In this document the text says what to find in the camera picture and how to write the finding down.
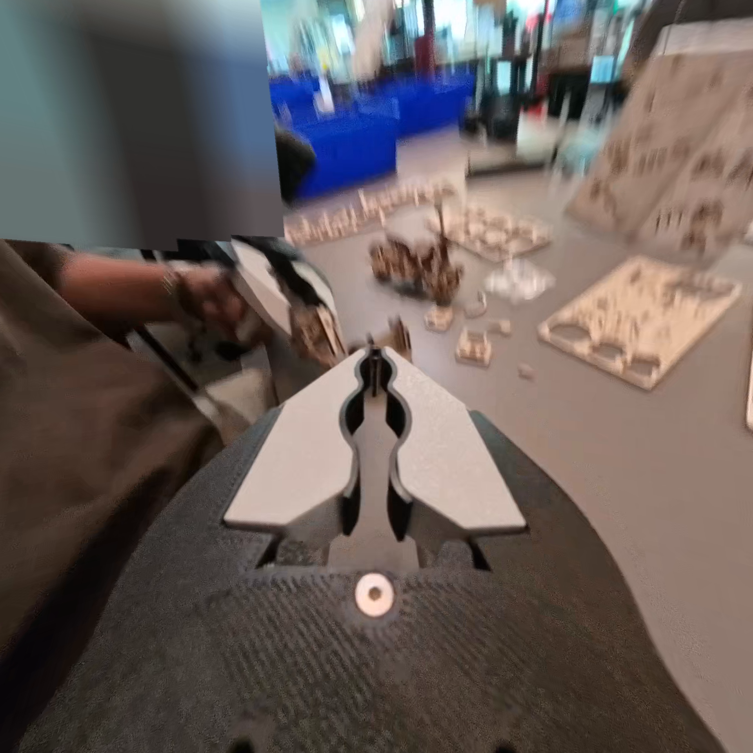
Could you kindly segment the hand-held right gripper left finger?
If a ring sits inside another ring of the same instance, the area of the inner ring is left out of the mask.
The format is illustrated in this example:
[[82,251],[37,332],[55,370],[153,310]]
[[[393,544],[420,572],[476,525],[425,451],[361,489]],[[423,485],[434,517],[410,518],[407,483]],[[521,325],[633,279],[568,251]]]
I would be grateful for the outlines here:
[[360,349],[289,398],[274,416],[223,522],[271,535],[350,535],[360,511],[355,434],[370,385]]

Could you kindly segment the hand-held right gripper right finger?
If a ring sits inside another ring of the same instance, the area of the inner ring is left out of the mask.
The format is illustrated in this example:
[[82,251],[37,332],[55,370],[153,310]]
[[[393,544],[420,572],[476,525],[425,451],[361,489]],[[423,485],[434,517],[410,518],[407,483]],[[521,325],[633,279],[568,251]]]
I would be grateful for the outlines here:
[[471,411],[390,347],[381,351],[389,460],[388,518],[402,541],[518,534],[526,520]]

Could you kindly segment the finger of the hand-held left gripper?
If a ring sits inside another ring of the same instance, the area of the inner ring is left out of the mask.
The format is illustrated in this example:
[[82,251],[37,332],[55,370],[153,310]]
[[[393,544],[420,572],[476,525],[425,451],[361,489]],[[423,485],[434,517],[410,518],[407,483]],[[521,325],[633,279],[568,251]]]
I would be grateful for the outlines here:
[[301,251],[289,244],[272,244],[267,258],[288,296],[309,306],[325,306],[334,318],[338,317],[328,280]]
[[292,250],[282,238],[232,238],[235,257],[233,283],[249,307],[287,346],[292,344],[291,315],[286,280],[280,278],[271,258],[289,261]]

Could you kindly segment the person's brown shirt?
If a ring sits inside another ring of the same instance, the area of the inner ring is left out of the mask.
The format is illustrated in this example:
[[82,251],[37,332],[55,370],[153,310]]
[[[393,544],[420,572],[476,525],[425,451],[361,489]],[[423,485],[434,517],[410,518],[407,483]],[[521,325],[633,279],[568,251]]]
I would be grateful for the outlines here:
[[96,541],[138,529],[226,446],[167,372],[128,348],[143,325],[92,323],[59,296],[71,251],[1,243],[2,663]]

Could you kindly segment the person's left forearm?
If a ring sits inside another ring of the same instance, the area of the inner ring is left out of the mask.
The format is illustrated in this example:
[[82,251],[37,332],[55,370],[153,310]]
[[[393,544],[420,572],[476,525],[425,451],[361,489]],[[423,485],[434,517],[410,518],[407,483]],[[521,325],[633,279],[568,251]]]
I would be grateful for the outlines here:
[[177,322],[161,284],[164,265],[71,251],[63,256],[56,291],[90,322]]

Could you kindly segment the brown studded wristband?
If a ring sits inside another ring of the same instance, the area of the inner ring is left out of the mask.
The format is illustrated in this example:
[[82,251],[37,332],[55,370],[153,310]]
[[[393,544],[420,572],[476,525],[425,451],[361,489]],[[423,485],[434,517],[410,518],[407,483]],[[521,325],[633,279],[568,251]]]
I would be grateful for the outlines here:
[[183,275],[174,267],[165,265],[161,279],[162,287],[165,291],[167,302],[175,312],[174,316],[182,317],[190,314],[190,307],[187,305],[185,281]]

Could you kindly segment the slotted wooden grille piece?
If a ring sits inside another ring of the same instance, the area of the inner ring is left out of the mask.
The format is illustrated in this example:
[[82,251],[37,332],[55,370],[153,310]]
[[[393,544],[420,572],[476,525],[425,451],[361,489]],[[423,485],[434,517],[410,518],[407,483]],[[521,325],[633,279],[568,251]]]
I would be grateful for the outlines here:
[[464,327],[455,350],[457,363],[487,368],[493,357],[493,347],[487,331]]

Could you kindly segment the clear plastic bag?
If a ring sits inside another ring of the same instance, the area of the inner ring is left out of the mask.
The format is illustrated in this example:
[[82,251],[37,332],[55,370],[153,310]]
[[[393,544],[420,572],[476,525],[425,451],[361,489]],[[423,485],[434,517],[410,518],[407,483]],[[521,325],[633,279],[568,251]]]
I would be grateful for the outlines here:
[[511,304],[535,300],[556,284],[555,276],[532,262],[513,258],[493,269],[483,281],[483,291]]

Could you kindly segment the wooden motorcycle model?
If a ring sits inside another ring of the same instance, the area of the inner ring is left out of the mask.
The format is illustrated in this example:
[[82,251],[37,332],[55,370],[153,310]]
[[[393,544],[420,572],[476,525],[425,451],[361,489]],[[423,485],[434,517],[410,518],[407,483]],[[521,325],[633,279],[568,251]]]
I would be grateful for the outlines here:
[[433,240],[410,245],[386,233],[383,240],[370,244],[368,257],[378,282],[410,289],[439,307],[448,307],[462,284],[465,268],[449,257],[443,200],[435,203],[435,212],[438,230]]

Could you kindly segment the black chair base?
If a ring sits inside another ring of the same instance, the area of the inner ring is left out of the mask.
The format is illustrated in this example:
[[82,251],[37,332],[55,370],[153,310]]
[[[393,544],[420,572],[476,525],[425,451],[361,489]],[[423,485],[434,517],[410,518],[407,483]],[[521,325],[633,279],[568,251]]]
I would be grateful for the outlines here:
[[163,368],[228,445],[268,410],[265,374],[227,363],[213,343],[200,344],[190,359],[187,336],[173,325],[144,327],[127,334],[129,348]]

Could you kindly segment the wooden sheet with small cutouts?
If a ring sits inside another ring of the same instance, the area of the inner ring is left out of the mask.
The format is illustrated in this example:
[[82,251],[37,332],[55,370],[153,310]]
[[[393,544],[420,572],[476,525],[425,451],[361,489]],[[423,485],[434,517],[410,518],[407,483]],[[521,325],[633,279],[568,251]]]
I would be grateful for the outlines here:
[[284,237],[299,248],[343,240],[384,229],[388,218],[401,210],[434,205],[456,194],[456,185],[447,180],[400,183],[374,191],[360,189],[347,205],[310,215],[296,214],[286,220]]

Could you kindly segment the wooden sheet with large cutouts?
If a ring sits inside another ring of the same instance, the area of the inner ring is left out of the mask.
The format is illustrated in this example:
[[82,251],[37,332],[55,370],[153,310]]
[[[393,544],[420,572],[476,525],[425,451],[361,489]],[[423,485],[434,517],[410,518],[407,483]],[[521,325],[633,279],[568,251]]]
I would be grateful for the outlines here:
[[538,326],[538,338],[644,391],[719,322],[741,283],[636,255]]

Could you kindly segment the wooden sheet with round holes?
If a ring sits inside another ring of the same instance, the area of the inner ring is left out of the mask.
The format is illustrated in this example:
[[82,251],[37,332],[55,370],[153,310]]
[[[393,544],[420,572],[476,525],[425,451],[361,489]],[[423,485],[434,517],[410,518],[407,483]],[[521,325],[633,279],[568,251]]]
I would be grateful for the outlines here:
[[442,221],[434,215],[425,226],[443,234],[451,246],[494,264],[543,249],[553,240],[551,228],[536,218],[474,205],[454,206]]

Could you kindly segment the person's left hand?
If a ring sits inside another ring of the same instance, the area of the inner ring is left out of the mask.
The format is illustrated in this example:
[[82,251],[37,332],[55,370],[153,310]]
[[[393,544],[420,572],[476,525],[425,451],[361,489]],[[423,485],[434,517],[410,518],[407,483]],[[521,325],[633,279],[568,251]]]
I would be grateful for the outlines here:
[[249,305],[236,289],[229,269],[215,264],[172,267],[178,304],[203,325],[238,341]]

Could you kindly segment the wooden wheel subassembly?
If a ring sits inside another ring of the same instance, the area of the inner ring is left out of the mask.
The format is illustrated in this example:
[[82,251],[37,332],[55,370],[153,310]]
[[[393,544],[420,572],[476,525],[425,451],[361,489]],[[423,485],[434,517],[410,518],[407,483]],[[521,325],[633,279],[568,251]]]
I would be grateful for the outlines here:
[[403,323],[400,316],[390,317],[388,325],[389,330],[382,338],[381,347],[394,350],[401,358],[412,363],[413,353],[407,326]]

